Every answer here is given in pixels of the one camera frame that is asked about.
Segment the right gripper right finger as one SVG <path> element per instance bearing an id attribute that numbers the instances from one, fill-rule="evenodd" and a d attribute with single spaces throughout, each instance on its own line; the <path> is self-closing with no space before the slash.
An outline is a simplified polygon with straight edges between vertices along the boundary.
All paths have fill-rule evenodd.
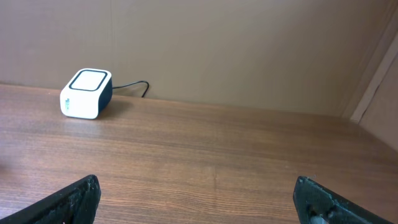
<path id="1" fill-rule="evenodd" d="M 314 180 L 297 178 L 293 201 L 301 224 L 388 224 L 389 221 L 336 194 Z"/>

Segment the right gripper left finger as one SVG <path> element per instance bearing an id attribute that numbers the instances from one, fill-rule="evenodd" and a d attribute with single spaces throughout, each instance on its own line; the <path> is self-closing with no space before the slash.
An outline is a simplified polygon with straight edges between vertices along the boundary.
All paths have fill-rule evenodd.
<path id="1" fill-rule="evenodd" d="M 101 198 L 97 176 L 91 174 L 1 219 L 1 224 L 93 224 Z"/>

